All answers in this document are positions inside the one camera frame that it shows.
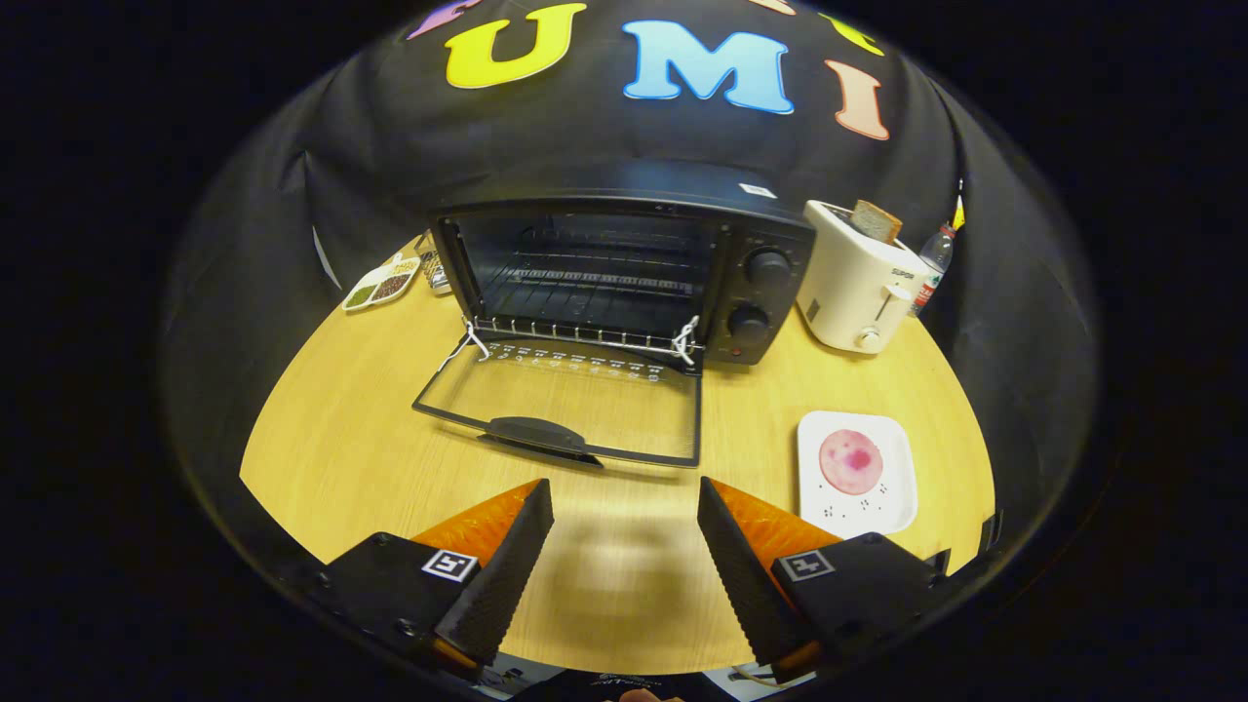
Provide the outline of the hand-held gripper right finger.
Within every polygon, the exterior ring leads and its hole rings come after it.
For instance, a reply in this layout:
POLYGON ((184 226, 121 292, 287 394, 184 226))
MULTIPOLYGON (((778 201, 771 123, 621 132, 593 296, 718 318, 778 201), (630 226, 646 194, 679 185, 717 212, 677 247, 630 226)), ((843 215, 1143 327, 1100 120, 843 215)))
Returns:
POLYGON ((948 585, 886 536, 845 540, 710 477, 698 525, 755 660, 778 683, 839 675, 904 643, 948 585))

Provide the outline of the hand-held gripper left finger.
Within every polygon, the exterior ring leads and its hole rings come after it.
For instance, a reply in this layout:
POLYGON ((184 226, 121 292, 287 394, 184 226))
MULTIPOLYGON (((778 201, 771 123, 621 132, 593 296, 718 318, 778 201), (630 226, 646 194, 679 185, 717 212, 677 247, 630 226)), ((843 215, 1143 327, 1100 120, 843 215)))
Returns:
POLYGON ((554 521, 549 481, 522 483, 418 536, 371 535, 312 570, 310 600, 401 660, 475 683, 554 521))

